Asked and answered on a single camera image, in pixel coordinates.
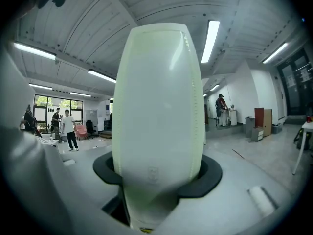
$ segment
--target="person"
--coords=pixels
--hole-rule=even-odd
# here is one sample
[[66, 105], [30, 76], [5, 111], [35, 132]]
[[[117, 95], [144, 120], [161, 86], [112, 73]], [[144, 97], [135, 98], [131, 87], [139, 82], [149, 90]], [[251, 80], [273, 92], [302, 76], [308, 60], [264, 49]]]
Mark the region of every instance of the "person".
[[22, 116], [21, 123], [20, 123], [20, 130], [25, 130], [25, 124], [24, 124], [24, 115]]
[[24, 114], [24, 119], [21, 121], [21, 123], [23, 123], [25, 125], [25, 129], [24, 131], [27, 131], [31, 134], [34, 134], [34, 118], [33, 118], [33, 114], [30, 111], [30, 104], [27, 106], [26, 108], [26, 112]]
[[52, 116], [51, 125], [53, 126], [55, 138], [59, 140], [59, 143], [64, 143], [59, 133], [59, 119], [60, 119], [59, 112], [60, 112], [60, 108], [57, 108], [57, 111]]
[[74, 118], [72, 116], [69, 116], [69, 110], [65, 110], [65, 117], [63, 118], [63, 125], [62, 125], [62, 133], [64, 133], [64, 129], [67, 134], [67, 140], [69, 144], [68, 151], [73, 150], [72, 141], [74, 143], [75, 150], [78, 151], [78, 146], [77, 146], [75, 132], [74, 132], [74, 130], [76, 130], [76, 123], [74, 121]]
[[219, 98], [216, 100], [215, 106], [216, 108], [216, 114], [218, 118], [221, 119], [220, 126], [226, 126], [226, 111], [228, 109], [225, 100], [223, 99], [223, 95], [219, 94]]

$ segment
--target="white cabinet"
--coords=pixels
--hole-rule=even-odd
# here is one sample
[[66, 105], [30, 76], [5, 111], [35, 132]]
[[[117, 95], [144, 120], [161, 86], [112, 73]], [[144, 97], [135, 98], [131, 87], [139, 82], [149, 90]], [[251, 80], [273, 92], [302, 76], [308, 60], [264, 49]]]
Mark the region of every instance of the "white cabinet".
[[230, 122], [232, 126], [237, 125], [237, 113], [236, 110], [230, 111]]

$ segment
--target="ceiling beam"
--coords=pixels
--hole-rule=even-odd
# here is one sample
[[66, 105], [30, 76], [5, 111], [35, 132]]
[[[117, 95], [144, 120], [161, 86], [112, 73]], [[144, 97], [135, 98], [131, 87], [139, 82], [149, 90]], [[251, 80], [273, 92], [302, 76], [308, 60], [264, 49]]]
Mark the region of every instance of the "ceiling beam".
[[257, 58], [258, 63], [261, 63], [266, 59], [269, 55], [271, 55], [276, 49], [278, 49], [284, 41], [288, 37], [291, 36], [291, 34], [294, 33], [294, 31], [299, 27], [303, 22], [301, 19], [294, 15], [294, 17], [291, 19], [291, 21], [287, 24], [287, 26], [282, 30], [282, 32], [277, 36], [277, 38], [269, 45], [269, 47], [266, 48], [265, 52], [260, 54]]
[[138, 20], [123, 0], [110, 0], [110, 2], [121, 13], [121, 16], [131, 25], [132, 28], [140, 26]]
[[285, 60], [287, 60], [290, 56], [294, 55], [297, 51], [299, 51], [303, 46], [309, 41], [310, 37], [308, 32], [305, 28], [300, 29], [296, 36], [293, 37], [290, 41], [288, 41], [288, 45], [285, 48], [284, 51], [281, 52], [281, 54], [278, 54], [279, 57], [282, 57], [282, 59], [278, 58], [276, 60], [275, 58], [271, 62], [272, 66], [278, 66], [281, 63], [283, 63]]
[[213, 67], [213, 71], [212, 71], [213, 75], [219, 69], [223, 60], [226, 59], [228, 54], [230, 53], [229, 48], [231, 48], [235, 44], [238, 34], [240, 33], [245, 23], [245, 18], [249, 12], [250, 5], [252, 2], [253, 0], [239, 0], [239, 4], [237, 7], [236, 15], [233, 20], [232, 27], [230, 29], [229, 34], [227, 35], [227, 39], [225, 43], [225, 52], [222, 53], [222, 55], [218, 56], [218, 61]]
[[61, 81], [57, 78], [47, 77], [44, 75], [29, 72], [29, 71], [26, 72], [26, 75], [29, 79], [36, 79], [36, 80], [40, 80], [40, 81], [43, 81], [46, 83], [52, 83], [52, 84], [56, 84], [56, 85], [71, 87], [73, 89], [82, 90], [82, 91], [89, 92], [89, 93], [97, 93], [97, 94], [101, 94], [101, 95], [111, 95], [112, 94], [112, 92], [105, 92], [105, 91], [94, 89], [94, 88], [92, 89], [92, 88], [89, 88], [89, 87], [83, 86], [83, 85], [64, 82], [64, 81]]
[[233, 74], [234, 73], [225, 73], [225, 74], [216, 74], [216, 75], [213, 75], [213, 76], [209, 76], [207, 82], [203, 86], [203, 91], [207, 91], [208, 89], [211, 89], [211, 88], [209, 88], [210, 87], [209, 84], [212, 82], [213, 79], [215, 79], [215, 78], [225, 78], [225, 77], [231, 76]]
[[[56, 54], [56, 61], [60, 61], [62, 63], [74, 66], [78, 69], [81, 69], [84, 71], [89, 71], [90, 69], [93, 69], [93, 70], [99, 71], [96, 67], [91, 66], [91, 65], [85, 63], [84, 61], [81, 61], [77, 58], [66, 55], [66, 54], [62, 53], [61, 51], [57, 51], [57, 50], [55, 50], [51, 47], [48, 47], [46, 45], [42, 45], [40, 43], [34, 42], [34, 41], [26, 39], [26, 38], [20, 38], [19, 42], [21, 44], [25, 44], [25, 45], [28, 45], [28, 46], [31, 46], [31, 47], [34, 47], [34, 48], [37, 48], [37, 49], [40, 49], [43, 51], [54, 53], [54, 54]], [[102, 69], [99, 72], [104, 74], [104, 75], [111, 77], [111, 75], [108, 72], [106, 72], [104, 69]]]

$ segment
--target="black door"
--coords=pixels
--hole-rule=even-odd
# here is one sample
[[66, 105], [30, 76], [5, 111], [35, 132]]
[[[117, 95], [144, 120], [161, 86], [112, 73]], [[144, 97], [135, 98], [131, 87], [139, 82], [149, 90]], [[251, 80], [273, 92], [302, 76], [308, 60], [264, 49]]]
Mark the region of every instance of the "black door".
[[313, 69], [304, 49], [277, 68], [286, 94], [288, 115], [305, 115], [307, 103], [313, 101]]

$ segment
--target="white table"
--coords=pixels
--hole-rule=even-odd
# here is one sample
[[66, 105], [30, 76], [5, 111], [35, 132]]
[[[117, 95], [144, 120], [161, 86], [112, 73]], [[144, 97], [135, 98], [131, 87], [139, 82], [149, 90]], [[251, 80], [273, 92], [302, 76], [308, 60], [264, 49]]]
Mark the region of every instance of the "white table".
[[299, 153], [299, 157], [298, 157], [297, 163], [295, 164], [294, 170], [293, 170], [293, 172], [292, 172], [293, 175], [295, 174], [295, 171], [296, 171], [297, 168], [298, 168], [298, 165], [299, 165], [299, 163], [300, 163], [301, 156], [302, 156], [302, 154], [303, 154], [305, 139], [307, 138], [307, 132], [313, 132], [313, 122], [311, 122], [311, 123], [305, 123], [304, 125], [302, 125], [302, 128], [303, 128], [302, 143], [301, 143], [301, 148], [300, 148], [300, 153]]

